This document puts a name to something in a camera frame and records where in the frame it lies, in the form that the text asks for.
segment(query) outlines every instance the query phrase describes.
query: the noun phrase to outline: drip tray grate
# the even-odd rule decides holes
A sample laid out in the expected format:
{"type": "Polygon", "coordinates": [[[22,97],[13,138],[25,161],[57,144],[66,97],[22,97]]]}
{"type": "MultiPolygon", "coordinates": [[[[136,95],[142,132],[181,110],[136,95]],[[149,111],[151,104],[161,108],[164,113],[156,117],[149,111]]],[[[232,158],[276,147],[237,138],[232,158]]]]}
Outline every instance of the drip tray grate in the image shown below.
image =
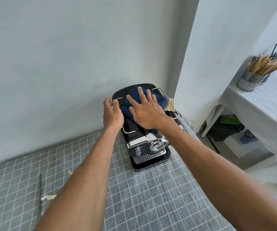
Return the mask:
{"type": "Polygon", "coordinates": [[[147,155],[147,154],[145,154],[145,155],[141,155],[141,156],[135,157],[135,158],[133,158],[133,160],[134,160],[134,162],[136,164],[139,164],[139,163],[143,163],[143,162],[145,162],[147,160],[153,159],[155,157],[158,157],[158,156],[164,155],[164,154],[166,154],[166,150],[165,149],[163,151],[157,153],[157,154],[154,154],[154,155],[147,155]]]}

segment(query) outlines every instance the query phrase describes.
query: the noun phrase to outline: black espresso machine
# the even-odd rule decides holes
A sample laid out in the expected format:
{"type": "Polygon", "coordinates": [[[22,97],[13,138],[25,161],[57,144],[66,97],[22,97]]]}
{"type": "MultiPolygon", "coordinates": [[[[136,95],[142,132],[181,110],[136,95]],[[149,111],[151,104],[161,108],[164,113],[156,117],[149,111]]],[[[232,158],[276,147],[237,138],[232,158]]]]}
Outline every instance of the black espresso machine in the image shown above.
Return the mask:
{"type": "MultiPolygon", "coordinates": [[[[166,96],[165,93],[155,85],[142,83],[115,92],[112,96],[112,100],[118,100],[119,106],[122,106],[127,100],[126,96],[129,95],[131,90],[136,86],[149,89],[157,95],[166,96]]],[[[174,118],[175,122],[181,126],[181,123],[177,119],[179,117],[178,112],[166,111],[165,113],[174,118]]],[[[170,150],[167,147],[169,142],[160,132],[156,134],[126,117],[121,132],[125,140],[131,164],[135,171],[141,171],[145,168],[165,162],[170,158],[170,150]]]]}

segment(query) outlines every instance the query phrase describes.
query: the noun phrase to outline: white tablecloth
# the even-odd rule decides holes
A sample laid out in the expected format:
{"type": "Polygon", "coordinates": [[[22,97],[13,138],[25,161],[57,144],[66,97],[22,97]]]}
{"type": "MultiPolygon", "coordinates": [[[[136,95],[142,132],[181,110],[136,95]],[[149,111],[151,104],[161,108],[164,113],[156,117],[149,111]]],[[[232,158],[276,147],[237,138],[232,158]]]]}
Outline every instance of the white tablecloth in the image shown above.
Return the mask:
{"type": "Polygon", "coordinates": [[[264,85],[252,92],[240,90],[236,82],[230,83],[219,104],[235,113],[246,128],[275,154],[276,162],[251,172],[251,176],[277,183],[277,74],[271,75],[264,85]]]}

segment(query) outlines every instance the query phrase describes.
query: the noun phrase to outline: grey plaid fabric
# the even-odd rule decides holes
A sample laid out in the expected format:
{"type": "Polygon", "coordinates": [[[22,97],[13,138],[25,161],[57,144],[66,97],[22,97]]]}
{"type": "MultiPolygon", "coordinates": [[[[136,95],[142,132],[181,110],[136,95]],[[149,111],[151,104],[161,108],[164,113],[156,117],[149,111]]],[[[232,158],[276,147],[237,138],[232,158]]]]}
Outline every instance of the grey plaid fabric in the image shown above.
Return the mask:
{"type": "MultiPolygon", "coordinates": [[[[195,137],[185,121],[185,131],[195,137]]],[[[100,132],[0,165],[0,230],[33,230],[39,197],[57,194],[100,132]]],[[[114,144],[103,230],[234,230],[206,198],[178,153],[133,171],[122,134],[114,144]]],[[[42,201],[41,214],[51,201],[42,201]]]]}

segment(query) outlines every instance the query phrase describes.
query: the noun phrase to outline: blue cloth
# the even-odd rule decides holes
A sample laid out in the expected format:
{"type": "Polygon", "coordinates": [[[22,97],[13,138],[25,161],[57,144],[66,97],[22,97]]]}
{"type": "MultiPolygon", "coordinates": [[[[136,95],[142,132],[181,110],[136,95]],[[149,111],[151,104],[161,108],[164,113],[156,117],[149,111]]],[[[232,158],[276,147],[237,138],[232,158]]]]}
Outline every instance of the blue cloth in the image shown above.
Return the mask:
{"type": "MultiPolygon", "coordinates": [[[[138,94],[138,90],[137,90],[138,87],[135,87],[131,90],[130,92],[130,96],[139,104],[141,104],[141,99],[139,97],[139,94],[138,94]]],[[[147,91],[145,88],[142,87],[142,90],[143,90],[143,93],[145,95],[145,97],[147,97],[147,91]]],[[[157,98],[157,102],[158,104],[163,108],[165,108],[165,105],[167,103],[167,97],[166,96],[160,96],[160,95],[157,95],[155,93],[151,93],[151,95],[154,94],[157,98]]],[[[130,102],[128,100],[126,100],[123,104],[123,106],[120,107],[123,115],[125,116],[125,118],[127,119],[130,119],[131,121],[133,121],[134,123],[136,123],[133,119],[133,116],[129,110],[129,108],[132,107],[132,105],[130,104],[130,102]]]]}

